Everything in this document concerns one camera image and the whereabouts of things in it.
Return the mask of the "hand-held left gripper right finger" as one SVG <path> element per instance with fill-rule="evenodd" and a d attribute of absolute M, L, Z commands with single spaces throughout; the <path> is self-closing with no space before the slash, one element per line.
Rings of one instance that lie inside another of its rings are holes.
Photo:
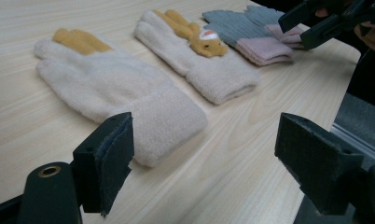
<path fill-rule="evenodd" d="M 283 113 L 274 155 L 320 213 L 345 213 L 348 201 L 342 179 L 363 163 L 349 144 L 309 119 Z"/>

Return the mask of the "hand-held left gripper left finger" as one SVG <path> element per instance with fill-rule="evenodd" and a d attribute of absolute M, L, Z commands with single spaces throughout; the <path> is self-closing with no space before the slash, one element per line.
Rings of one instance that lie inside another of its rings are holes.
<path fill-rule="evenodd" d="M 85 213 L 106 217 L 131 168 L 132 113 L 106 119 L 73 152 L 77 200 Z"/>

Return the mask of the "grey pink glove orange label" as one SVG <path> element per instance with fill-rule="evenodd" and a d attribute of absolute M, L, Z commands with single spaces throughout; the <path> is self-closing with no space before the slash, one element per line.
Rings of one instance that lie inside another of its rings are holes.
<path fill-rule="evenodd" d="M 291 49 L 304 49 L 300 38 L 303 30 L 295 26 L 289 31 L 284 32 L 278 22 L 283 15 L 284 12 L 273 8 L 263 6 L 247 7 L 247 18 L 250 21 L 257 25 L 262 25 L 273 37 Z"/>

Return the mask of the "grey and pink knit glove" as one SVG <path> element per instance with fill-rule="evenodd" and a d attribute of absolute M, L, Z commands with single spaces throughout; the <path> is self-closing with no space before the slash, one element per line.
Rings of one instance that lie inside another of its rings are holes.
<path fill-rule="evenodd" d="M 214 30 L 220 39 L 238 50 L 258 66 L 292 61 L 293 50 L 276 39 L 263 25 L 246 17 L 246 13 L 230 10 L 204 12 L 205 29 Z"/>

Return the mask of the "plain cream glove yellow fingers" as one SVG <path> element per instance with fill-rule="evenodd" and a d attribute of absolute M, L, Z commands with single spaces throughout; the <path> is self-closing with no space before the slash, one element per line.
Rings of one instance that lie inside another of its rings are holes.
<path fill-rule="evenodd" d="M 154 167 L 202 131 L 202 109 L 158 68 L 102 37 L 59 29 L 35 43 L 38 74 L 75 111 L 101 123 L 133 117 L 135 160 Z"/>

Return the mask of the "cream glove with rabbit patch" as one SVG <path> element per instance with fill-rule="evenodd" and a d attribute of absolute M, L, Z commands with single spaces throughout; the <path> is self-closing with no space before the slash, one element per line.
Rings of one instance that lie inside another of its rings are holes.
<path fill-rule="evenodd" d="M 134 35 L 215 105 L 244 95 L 259 84 L 254 66 L 237 52 L 229 49 L 225 56 L 200 56 L 154 11 L 142 15 Z"/>

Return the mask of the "aluminium frame rail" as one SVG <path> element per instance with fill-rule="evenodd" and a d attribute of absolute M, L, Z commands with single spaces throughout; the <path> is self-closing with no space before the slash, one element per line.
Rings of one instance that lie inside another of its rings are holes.
<path fill-rule="evenodd" d="M 359 151 L 366 154 L 368 157 L 375 160 L 375 146 L 367 143 L 357 135 L 345 130 L 338 124 L 333 124 L 331 127 L 331 132 L 337 135 L 339 138 L 343 139 L 350 145 L 356 147 Z"/>

